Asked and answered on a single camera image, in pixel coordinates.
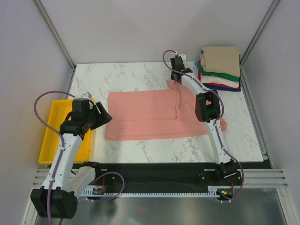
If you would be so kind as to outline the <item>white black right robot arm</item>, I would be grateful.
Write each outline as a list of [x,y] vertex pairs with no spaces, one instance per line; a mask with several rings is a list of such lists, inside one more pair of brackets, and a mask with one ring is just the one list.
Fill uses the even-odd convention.
[[217,92],[206,89],[194,76],[193,71],[185,67],[181,55],[175,54],[173,58],[170,58],[170,62],[171,79],[181,83],[195,95],[195,115],[198,121],[204,124],[213,149],[216,164],[215,180],[219,184],[226,184],[231,180],[232,175],[237,173],[237,166],[234,164],[234,159],[227,153],[221,130],[223,102]]

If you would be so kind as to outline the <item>pink t shirt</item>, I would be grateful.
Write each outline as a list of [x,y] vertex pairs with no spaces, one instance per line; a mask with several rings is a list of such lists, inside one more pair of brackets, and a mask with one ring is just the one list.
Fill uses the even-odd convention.
[[166,90],[110,92],[106,125],[109,141],[174,139],[207,135],[195,114],[195,95],[167,80]]

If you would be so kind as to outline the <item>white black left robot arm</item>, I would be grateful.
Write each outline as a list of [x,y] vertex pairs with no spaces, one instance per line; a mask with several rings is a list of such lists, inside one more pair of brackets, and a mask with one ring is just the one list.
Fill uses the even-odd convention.
[[99,184],[103,173],[92,167],[79,169],[69,180],[75,156],[84,141],[85,134],[112,120],[101,102],[88,98],[72,101],[72,110],[60,125],[60,141],[50,171],[40,188],[35,188],[30,199],[40,217],[71,219],[74,217],[78,198],[91,182]]

